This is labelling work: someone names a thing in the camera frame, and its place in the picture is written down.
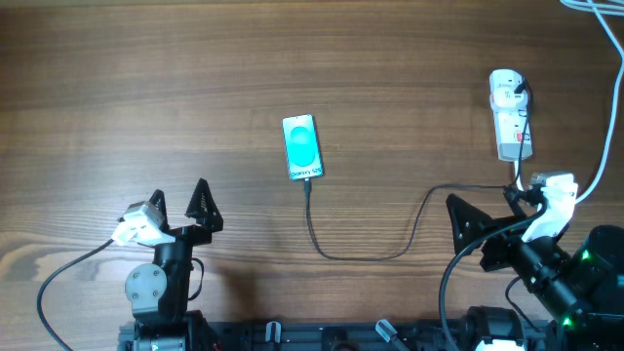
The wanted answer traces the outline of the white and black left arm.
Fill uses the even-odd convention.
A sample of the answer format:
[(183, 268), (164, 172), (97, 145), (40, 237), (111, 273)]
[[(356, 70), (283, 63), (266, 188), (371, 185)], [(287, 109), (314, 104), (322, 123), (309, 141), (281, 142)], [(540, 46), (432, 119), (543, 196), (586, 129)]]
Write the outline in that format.
[(134, 268), (125, 282), (135, 321), (119, 330), (119, 350), (220, 350), (222, 342), (199, 310), (188, 302), (200, 290), (189, 291), (193, 265), (204, 263), (193, 255), (223, 229), (223, 218), (203, 178), (193, 191), (185, 216), (195, 222), (172, 228), (167, 217), (164, 192), (154, 191), (149, 200), (129, 205), (119, 219), (112, 239), (118, 244), (135, 242), (154, 251), (153, 260)]

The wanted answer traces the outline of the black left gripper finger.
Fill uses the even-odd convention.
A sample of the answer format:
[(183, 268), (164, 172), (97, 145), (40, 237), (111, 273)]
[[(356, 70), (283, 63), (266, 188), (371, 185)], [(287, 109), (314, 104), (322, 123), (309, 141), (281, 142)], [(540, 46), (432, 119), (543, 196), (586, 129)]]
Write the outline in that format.
[(223, 229), (223, 218), (212, 196), (208, 182), (200, 178), (193, 191), (185, 216), (211, 232)]
[(151, 197), (149, 198), (149, 202), (162, 215), (163, 221), (160, 224), (159, 228), (160, 229), (169, 229), (170, 225), (168, 223), (167, 207), (166, 207), (166, 200), (165, 200), (164, 192), (162, 190), (160, 190), (160, 189), (156, 189), (153, 192), (153, 194), (151, 195)]

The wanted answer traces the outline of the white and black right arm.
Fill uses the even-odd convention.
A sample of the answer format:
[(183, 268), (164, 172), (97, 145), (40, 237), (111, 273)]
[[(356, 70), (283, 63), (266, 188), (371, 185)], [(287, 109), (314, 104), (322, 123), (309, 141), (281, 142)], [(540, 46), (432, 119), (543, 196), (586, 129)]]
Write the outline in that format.
[(560, 350), (620, 350), (623, 347), (623, 230), (595, 227), (575, 254), (558, 242), (561, 211), (575, 201), (569, 192), (543, 185), (527, 191), (505, 187), (512, 215), (493, 218), (451, 194), (447, 198), (455, 256), (439, 290), (446, 311), (446, 289), (457, 263), (475, 249), (484, 271), (513, 269), (552, 316)]

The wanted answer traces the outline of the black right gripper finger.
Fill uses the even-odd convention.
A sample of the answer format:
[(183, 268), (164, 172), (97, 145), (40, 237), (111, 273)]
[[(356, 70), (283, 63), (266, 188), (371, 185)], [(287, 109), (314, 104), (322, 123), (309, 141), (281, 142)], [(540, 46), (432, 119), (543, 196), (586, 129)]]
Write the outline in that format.
[(527, 214), (522, 209), (520, 201), (523, 199), (524, 192), (519, 190), (514, 185), (505, 186), (503, 188), (503, 197), (505, 198), (512, 214), (515, 217), (526, 218)]
[(446, 200), (451, 224), (454, 253), (459, 254), (492, 228), (493, 218), (455, 194)]

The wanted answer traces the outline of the smartphone with teal screen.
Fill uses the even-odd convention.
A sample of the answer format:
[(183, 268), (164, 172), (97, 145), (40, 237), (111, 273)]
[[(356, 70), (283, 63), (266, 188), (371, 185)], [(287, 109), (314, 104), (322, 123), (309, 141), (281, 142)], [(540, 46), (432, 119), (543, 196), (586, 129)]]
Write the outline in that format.
[(314, 116), (287, 117), (282, 120), (281, 126), (289, 179), (322, 176), (324, 166)]

